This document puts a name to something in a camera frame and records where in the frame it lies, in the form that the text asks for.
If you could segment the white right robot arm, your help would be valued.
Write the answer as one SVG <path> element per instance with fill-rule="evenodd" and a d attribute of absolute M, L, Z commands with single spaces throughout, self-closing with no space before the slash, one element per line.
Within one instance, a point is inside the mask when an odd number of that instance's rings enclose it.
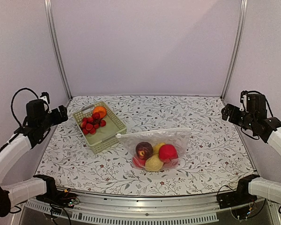
<path fill-rule="evenodd" d="M 241 106 L 226 104 L 222 110 L 222 119 L 241 128 L 241 132 L 250 130 L 253 140 L 261 139 L 281 156 L 281 121 L 273 116 L 266 96 L 258 91 L 242 91 Z M 256 200 L 257 196 L 281 205 L 281 183 L 266 180 L 251 174 L 237 182 L 232 196 L 232 204 L 244 204 Z"/>

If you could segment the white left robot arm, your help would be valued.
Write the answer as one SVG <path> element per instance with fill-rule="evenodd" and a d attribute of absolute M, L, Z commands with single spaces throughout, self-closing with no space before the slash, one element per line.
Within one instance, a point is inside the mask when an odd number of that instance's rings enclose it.
<path fill-rule="evenodd" d="M 7 173 L 28 151 L 40 144 L 49 134 L 51 127 L 67 121 L 67 108 L 60 105 L 50 109 L 42 97 L 26 104 L 27 116 L 12 137 L 0 148 L 0 217 L 8 215 L 13 207 L 34 196 L 40 196 L 49 203 L 60 200 L 54 178 L 36 175 L 26 181 L 2 186 Z"/>

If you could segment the yellow lemon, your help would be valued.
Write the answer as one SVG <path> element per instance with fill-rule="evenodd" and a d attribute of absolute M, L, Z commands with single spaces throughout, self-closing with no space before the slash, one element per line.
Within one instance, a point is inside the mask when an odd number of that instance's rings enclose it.
<path fill-rule="evenodd" d="M 161 170 L 163 167 L 163 162 L 159 159 L 159 156 L 153 155 L 149 159 L 146 160 L 145 169 L 150 172 L 157 172 Z"/>

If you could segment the red pomegranate front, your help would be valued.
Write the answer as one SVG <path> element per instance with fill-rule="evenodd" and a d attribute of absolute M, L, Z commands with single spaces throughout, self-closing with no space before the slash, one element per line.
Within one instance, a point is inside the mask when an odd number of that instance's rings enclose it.
<path fill-rule="evenodd" d="M 171 144 L 165 144 L 159 149 L 159 159 L 164 163 L 177 159 L 178 154 L 176 148 Z"/>

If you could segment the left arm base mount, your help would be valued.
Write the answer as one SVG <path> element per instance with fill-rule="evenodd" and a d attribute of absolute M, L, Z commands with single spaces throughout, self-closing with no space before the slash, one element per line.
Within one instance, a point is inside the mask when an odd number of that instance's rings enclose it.
<path fill-rule="evenodd" d="M 36 199 L 41 202 L 53 204 L 62 208 L 73 208 L 80 200 L 77 194 L 72 193 L 70 188 L 64 190 L 56 190 L 55 193 L 47 192 L 43 195 L 36 196 Z"/>

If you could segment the clear dotted zip top bag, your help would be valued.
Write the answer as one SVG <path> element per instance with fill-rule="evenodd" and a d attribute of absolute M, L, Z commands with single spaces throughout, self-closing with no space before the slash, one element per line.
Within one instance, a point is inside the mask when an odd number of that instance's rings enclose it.
<path fill-rule="evenodd" d="M 131 154 L 132 166 L 146 172 L 159 172 L 177 167 L 186 154 L 190 137 L 189 128 L 116 134 L 117 140 Z"/>

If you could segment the dark purple fruit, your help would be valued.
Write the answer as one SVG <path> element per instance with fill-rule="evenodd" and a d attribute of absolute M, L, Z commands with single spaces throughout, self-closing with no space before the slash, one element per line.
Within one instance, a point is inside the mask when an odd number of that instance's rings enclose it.
<path fill-rule="evenodd" d="M 148 142 L 140 142 L 136 145 L 135 148 L 136 155 L 138 158 L 147 160 L 153 156 L 153 147 Z"/>

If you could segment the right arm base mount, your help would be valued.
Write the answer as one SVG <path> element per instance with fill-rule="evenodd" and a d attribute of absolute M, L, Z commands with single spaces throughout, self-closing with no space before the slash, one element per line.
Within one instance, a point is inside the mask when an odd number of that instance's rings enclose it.
<path fill-rule="evenodd" d="M 236 191 L 230 191 L 218 194 L 216 200 L 220 206 L 220 209 L 226 209 L 254 202 L 257 200 L 257 196 L 250 194 L 240 194 Z"/>

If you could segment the red apple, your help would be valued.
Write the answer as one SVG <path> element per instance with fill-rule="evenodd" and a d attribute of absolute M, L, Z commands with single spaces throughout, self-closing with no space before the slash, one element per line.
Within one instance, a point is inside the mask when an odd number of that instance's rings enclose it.
<path fill-rule="evenodd" d="M 132 158 L 132 162 L 133 162 L 133 165 L 134 165 L 136 168 L 144 168 L 144 167 L 145 167 L 146 160 L 139 159 L 138 157 L 133 157 L 133 158 Z"/>

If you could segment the yellow corn cob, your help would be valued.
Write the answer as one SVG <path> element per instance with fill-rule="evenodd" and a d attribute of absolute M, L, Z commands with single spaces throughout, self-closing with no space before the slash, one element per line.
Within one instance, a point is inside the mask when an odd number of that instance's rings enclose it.
<path fill-rule="evenodd" d="M 159 144 L 156 144 L 155 146 L 153 146 L 153 154 L 159 154 L 159 149 L 164 146 L 166 143 L 159 143 Z"/>

